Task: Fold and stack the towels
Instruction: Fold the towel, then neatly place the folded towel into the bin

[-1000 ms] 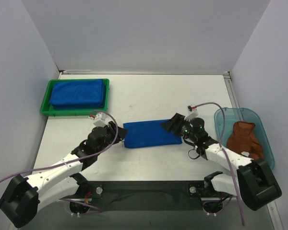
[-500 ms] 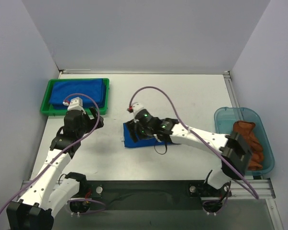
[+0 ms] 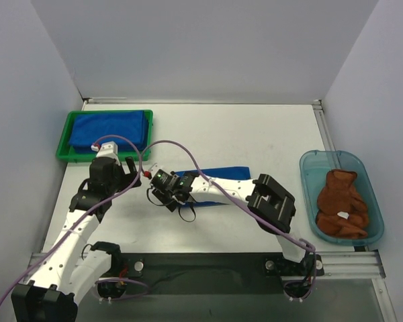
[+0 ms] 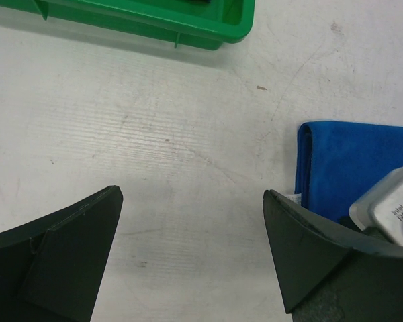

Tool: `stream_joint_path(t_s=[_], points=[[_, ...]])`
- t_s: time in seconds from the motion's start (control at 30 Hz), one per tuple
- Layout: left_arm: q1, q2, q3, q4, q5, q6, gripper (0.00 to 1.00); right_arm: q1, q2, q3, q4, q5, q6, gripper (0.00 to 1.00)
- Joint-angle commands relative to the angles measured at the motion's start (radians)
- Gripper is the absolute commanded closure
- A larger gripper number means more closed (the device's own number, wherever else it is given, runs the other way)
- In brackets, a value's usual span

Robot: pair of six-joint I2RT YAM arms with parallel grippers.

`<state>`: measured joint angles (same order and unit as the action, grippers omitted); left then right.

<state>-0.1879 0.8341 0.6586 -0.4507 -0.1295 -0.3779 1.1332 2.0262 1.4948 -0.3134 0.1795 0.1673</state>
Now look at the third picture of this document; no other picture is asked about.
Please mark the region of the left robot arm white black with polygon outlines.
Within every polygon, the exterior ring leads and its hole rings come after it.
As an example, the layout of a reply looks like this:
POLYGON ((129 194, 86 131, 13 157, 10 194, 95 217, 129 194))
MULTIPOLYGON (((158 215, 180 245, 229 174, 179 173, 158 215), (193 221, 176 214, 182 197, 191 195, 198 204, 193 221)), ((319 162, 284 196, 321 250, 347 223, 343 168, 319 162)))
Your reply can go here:
POLYGON ((27 281, 11 292, 17 321, 75 321, 79 303, 98 279, 116 277, 122 270, 120 247, 109 242, 97 242, 83 263, 78 261, 113 199, 141 185, 141 160, 127 157, 126 164, 128 172, 116 156, 92 160, 53 246, 24 272, 27 281))

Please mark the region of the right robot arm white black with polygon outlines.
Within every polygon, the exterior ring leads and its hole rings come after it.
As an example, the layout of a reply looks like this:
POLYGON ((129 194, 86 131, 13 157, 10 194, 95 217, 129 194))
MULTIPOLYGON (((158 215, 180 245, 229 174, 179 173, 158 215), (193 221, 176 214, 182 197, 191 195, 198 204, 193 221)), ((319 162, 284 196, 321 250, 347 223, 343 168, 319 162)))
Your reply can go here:
POLYGON ((273 177, 260 174, 256 179, 216 178, 198 172, 179 176, 158 170, 151 178, 152 194, 168 210, 200 203, 234 204, 248 211, 259 227, 276 236, 285 260, 302 263, 313 247, 291 229, 296 214, 295 198, 273 177))

